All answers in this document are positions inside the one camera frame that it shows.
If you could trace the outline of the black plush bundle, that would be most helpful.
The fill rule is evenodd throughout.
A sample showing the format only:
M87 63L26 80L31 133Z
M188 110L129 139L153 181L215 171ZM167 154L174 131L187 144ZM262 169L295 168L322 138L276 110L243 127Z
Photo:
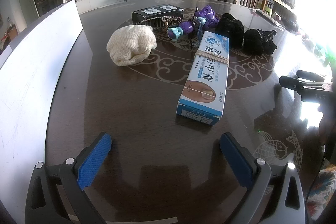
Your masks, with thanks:
M272 55L277 49L273 38L277 35L276 30L263 31L261 29L247 30L243 36L242 50L248 55L261 56Z

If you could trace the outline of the black plush garment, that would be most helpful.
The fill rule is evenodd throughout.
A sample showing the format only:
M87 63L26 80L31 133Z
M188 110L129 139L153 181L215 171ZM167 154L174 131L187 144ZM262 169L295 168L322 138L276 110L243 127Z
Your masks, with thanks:
M240 49L243 46L244 26L240 20L231 14L224 13L215 28L215 33L229 38L231 48Z

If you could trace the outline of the blue white ointment box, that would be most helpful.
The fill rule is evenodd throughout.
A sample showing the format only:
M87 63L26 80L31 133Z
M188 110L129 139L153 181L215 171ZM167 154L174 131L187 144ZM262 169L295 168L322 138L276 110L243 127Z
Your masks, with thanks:
M206 31L177 104L177 114L213 126L226 98L229 38Z

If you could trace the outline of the purple robot toy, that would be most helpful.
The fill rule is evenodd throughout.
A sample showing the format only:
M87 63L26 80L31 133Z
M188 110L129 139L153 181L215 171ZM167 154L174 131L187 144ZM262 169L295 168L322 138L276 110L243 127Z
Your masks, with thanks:
M200 42L203 37L203 33L205 31L209 31L210 29L214 29L218 23L219 18L216 16L212 7L207 5L201 10L196 10L191 19L180 23L177 27L168 28L167 35L174 42L178 41L185 35L187 35L189 39L197 36Z

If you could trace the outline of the white storage box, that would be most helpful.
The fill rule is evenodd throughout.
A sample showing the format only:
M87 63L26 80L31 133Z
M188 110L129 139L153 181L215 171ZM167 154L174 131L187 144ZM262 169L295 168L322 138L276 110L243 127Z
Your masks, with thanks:
M82 30L75 1L67 2L22 31L1 62L1 203L16 223L25 221L56 85Z

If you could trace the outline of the cream knitted hat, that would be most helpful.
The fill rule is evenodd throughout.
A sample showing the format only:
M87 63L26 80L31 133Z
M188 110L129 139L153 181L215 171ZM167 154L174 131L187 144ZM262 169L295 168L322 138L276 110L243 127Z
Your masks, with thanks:
M153 28L136 24L115 30L106 45L106 50L115 65L124 67L144 61L156 47L157 40Z

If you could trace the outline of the black flat box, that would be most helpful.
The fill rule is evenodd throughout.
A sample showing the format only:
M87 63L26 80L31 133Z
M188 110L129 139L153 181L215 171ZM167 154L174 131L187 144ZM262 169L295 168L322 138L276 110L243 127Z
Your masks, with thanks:
M147 25L153 28L168 28L179 25L183 16L183 8L163 4L134 11L131 13L131 20L133 24Z

